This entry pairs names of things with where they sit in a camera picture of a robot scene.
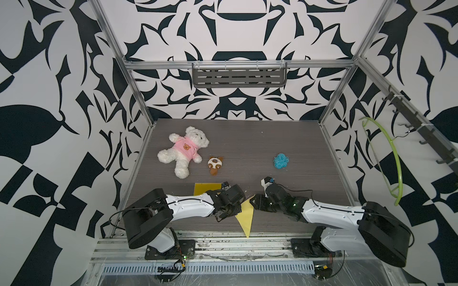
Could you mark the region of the light yellow square paper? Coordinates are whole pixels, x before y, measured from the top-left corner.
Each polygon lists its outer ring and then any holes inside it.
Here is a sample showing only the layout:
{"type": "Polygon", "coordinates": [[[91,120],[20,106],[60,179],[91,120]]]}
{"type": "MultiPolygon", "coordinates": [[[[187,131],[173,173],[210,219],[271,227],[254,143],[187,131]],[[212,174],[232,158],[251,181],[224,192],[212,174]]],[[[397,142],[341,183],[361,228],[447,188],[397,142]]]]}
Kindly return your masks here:
{"type": "Polygon", "coordinates": [[[246,199],[242,204],[241,204],[241,209],[242,211],[236,215],[236,219],[238,223],[240,224],[246,238],[250,237],[251,233],[251,227],[252,227],[252,221],[254,217],[254,206],[251,205],[250,199],[246,199]]]}

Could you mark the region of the dark yellow square paper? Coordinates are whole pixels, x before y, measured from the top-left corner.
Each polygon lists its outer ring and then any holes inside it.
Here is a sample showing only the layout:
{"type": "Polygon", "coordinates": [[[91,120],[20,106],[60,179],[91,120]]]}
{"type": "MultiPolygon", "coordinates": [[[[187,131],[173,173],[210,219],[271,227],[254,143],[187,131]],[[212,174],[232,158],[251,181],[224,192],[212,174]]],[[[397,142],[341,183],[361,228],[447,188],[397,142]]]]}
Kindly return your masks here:
{"type": "Polygon", "coordinates": [[[198,196],[207,191],[216,191],[222,188],[222,183],[195,183],[193,195],[198,196]]]}

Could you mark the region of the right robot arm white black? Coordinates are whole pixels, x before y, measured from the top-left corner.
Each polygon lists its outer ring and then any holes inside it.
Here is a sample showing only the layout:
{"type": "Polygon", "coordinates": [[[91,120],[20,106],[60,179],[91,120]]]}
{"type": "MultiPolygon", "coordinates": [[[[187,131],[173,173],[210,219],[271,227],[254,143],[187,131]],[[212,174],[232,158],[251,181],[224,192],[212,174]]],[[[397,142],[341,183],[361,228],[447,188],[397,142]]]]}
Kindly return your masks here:
{"type": "Polygon", "coordinates": [[[309,245],[318,252],[371,252],[379,260],[404,268],[407,254],[415,241],[410,228],[376,202],[364,206],[341,206],[322,203],[312,196],[293,196],[286,189],[266,178],[261,181],[264,193],[249,200],[256,210],[281,211],[296,222],[315,224],[309,245]]]}

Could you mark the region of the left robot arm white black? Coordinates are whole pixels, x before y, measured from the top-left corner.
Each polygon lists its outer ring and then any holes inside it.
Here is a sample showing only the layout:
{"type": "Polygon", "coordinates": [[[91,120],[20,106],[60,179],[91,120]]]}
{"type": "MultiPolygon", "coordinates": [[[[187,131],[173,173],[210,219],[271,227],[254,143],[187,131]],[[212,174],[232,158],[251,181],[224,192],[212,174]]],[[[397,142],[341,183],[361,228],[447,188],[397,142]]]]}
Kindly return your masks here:
{"type": "Polygon", "coordinates": [[[214,218],[217,222],[242,212],[246,200],[238,185],[224,183],[220,189],[200,195],[176,196],[156,188],[132,205],[111,215],[108,223],[123,230],[130,249],[146,248],[145,260],[180,262],[194,253],[194,240],[180,241],[169,225],[178,220],[214,218]]]}

